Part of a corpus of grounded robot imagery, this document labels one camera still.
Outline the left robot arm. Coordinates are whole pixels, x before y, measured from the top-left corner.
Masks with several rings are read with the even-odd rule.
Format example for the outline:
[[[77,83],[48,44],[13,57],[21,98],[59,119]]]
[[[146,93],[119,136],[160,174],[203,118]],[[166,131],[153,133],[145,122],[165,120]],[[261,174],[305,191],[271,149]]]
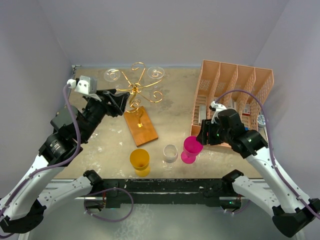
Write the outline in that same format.
[[[103,179],[87,170],[76,180],[54,190],[45,191],[51,180],[77,156],[105,116],[124,114],[128,92],[115,89],[97,91],[99,99],[86,97],[85,108],[79,111],[72,106],[72,113],[61,108],[51,120],[53,133],[40,147],[33,164],[16,187],[0,200],[0,227],[3,232],[24,234],[36,228],[51,212],[77,197],[98,196],[105,188]]]

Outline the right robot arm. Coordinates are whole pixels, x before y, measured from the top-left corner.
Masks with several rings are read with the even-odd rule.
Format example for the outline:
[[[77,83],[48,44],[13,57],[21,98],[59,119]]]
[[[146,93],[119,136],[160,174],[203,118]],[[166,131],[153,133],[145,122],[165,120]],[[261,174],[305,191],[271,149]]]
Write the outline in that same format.
[[[310,198],[282,168],[271,147],[256,130],[247,130],[234,109],[217,110],[204,119],[196,140],[202,145],[227,143],[262,176],[269,190],[255,184],[238,170],[225,175],[222,190],[228,196],[240,194],[271,216],[273,224],[292,238],[320,213],[320,200]]]

